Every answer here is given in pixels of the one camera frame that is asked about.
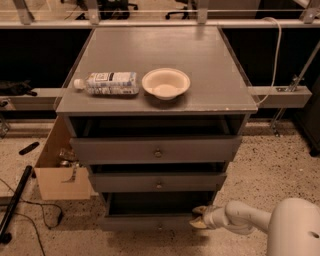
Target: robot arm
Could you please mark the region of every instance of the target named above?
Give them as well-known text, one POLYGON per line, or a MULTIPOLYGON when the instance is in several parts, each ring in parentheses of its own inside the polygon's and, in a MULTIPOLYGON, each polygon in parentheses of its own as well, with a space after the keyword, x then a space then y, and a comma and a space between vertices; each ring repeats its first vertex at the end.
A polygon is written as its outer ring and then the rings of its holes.
POLYGON ((193 209, 200 216, 190 224, 196 228, 225 228, 231 232, 248 235, 254 228, 268 232, 271 213, 252 208, 239 201, 231 201, 225 207, 200 206, 193 209))
POLYGON ((226 228, 248 235, 254 227, 268 235, 267 256, 319 256, 320 208, 306 200, 289 198, 272 214, 231 201, 225 207, 213 205, 193 209, 200 216, 190 221, 196 228, 226 228))

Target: white bowl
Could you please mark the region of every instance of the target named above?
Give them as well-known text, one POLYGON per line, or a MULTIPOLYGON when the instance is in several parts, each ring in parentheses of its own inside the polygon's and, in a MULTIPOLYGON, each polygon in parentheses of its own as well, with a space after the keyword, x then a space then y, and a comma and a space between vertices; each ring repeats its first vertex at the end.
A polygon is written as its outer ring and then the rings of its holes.
POLYGON ((160 68, 142 78, 142 87, 161 100, 171 100, 190 87, 189 77, 180 70, 160 68))

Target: speckled floor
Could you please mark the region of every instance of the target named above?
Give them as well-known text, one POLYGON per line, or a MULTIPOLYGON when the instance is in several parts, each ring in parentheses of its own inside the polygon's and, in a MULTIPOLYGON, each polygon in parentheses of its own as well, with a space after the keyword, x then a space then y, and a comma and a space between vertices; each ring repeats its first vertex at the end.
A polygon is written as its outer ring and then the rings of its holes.
MULTIPOLYGON (((37 130, 13 128, 0 140, 0 177, 16 187, 26 165, 34 165, 50 130, 50 123, 38 124, 37 130), (34 141, 40 146, 25 156, 19 150, 34 141)), ((275 137, 268 122, 247 124, 243 142, 227 170, 228 178, 215 204, 241 200, 253 207, 272 211, 284 198, 299 197, 320 205, 320 158, 310 157, 303 135, 290 121, 279 125, 281 137, 275 137)), ((11 192, 0 184, 0 194, 11 192)), ((25 200, 42 202, 36 179, 28 180, 25 200)), ((239 236, 226 230, 199 232, 103 232, 97 219, 104 213, 99 197, 86 201, 56 201, 64 211, 61 224, 54 229, 44 225, 39 206, 20 203, 17 211, 31 217, 40 234, 44 251, 54 255, 227 255, 262 256, 267 236, 255 231, 239 236)), ((54 225, 58 210, 45 209, 47 223, 54 225)), ((13 239, 0 245, 1 255, 41 255, 35 230, 28 220, 15 216, 9 231, 13 239)))

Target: drawer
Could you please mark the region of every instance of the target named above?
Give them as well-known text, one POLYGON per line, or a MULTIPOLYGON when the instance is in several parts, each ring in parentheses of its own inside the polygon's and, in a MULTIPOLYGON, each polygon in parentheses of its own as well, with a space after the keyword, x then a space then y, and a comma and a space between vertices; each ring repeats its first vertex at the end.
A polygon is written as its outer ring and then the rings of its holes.
POLYGON ((107 216, 98 221, 103 231, 169 231, 192 230, 189 214, 170 216, 131 216, 110 217, 107 216))
POLYGON ((212 203, 213 192, 103 193, 107 214, 99 220, 106 231, 192 229, 192 209, 212 203))
POLYGON ((232 161, 241 136, 186 138, 73 138, 83 164, 192 163, 232 161))
POLYGON ((89 180, 97 192, 218 191, 224 164, 103 165, 91 169, 89 180))

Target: gray drawer cabinet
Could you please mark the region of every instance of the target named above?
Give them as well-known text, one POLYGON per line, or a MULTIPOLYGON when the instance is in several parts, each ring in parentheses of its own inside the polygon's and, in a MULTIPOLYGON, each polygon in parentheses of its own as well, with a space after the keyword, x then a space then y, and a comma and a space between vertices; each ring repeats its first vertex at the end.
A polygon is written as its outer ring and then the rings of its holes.
POLYGON ((105 205, 103 230, 191 229, 192 209, 213 203, 243 127, 257 111, 228 50, 210 26, 97 28, 89 38, 57 113, 105 205), (72 88, 74 79, 110 69, 136 71, 140 83, 164 64, 191 80, 174 100, 142 88, 131 98, 72 88))

